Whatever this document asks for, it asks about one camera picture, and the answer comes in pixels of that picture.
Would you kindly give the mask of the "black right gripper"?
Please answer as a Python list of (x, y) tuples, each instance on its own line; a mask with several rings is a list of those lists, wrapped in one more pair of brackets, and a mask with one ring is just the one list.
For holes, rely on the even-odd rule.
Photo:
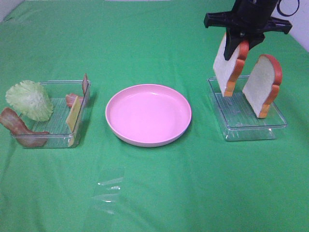
[[(277, 0), (237, 0), (231, 11), (206, 14), (204, 19), (206, 28), (222, 27), (234, 31), (226, 33), (225, 60), (230, 60), (241, 43), (241, 33), (261, 34), (268, 31), (289, 33), (292, 24), (288, 20), (271, 16), (277, 4)], [(249, 50), (262, 43), (264, 39), (264, 35), (249, 36)]]

